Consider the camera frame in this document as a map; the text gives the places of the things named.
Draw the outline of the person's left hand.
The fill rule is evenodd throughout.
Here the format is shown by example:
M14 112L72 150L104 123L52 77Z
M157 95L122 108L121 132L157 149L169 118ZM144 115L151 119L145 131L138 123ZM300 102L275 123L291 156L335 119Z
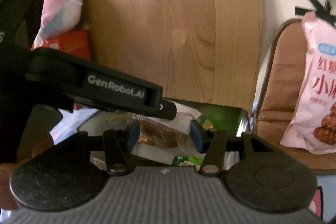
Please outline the person's left hand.
M1 164L1 209L4 210L17 210L19 208L15 198L10 190L10 179L13 173L23 164L28 162L29 160L35 158L40 155L44 151L54 146L54 140L52 136L48 134L48 137L39 141L36 145L34 145L33 150L31 152L30 157L23 159L16 163L3 163Z

